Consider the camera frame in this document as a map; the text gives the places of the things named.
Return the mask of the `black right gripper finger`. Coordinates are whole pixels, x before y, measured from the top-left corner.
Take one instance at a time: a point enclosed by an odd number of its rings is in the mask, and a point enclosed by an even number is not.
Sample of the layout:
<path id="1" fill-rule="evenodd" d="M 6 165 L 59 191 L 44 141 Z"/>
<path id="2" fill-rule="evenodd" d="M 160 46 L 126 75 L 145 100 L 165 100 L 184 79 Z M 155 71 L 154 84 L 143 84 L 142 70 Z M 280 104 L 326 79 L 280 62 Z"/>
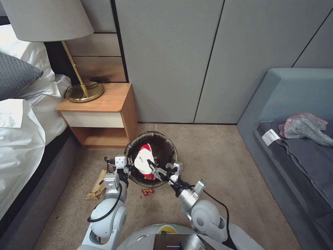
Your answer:
<path id="1" fill-rule="evenodd" d="M 156 167 L 156 165 L 151 160 L 148 159 L 147 162 L 148 162 L 149 167 L 152 169 L 153 175 L 160 175 L 160 174 L 167 175 L 166 170 Z"/>
<path id="2" fill-rule="evenodd" d="M 152 171 L 152 174 L 160 181 L 168 181 L 168 173 L 164 169 L 155 169 Z"/>

